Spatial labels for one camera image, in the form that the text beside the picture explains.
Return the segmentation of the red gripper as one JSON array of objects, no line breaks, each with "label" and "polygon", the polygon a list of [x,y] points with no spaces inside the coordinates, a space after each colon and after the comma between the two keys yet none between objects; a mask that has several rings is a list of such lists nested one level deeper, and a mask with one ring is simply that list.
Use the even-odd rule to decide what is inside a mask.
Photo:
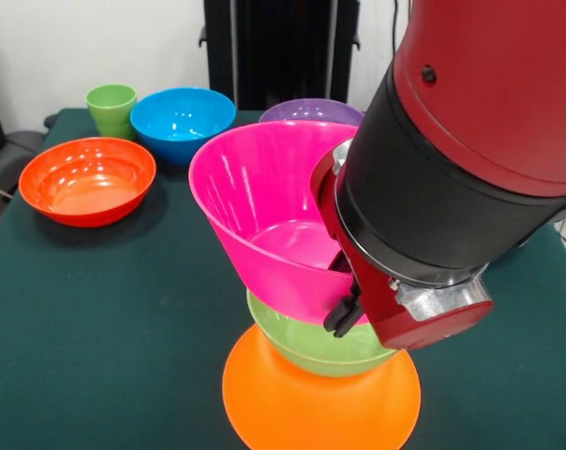
[{"label": "red gripper", "polygon": [[327,314],[324,329],[342,338],[365,315],[383,347],[408,350],[431,345],[478,323],[493,308],[479,275],[448,288],[413,286],[385,274],[351,242],[335,197],[347,153],[346,149],[330,151],[310,179],[325,228],[341,247],[328,269],[353,276],[350,293]]}]

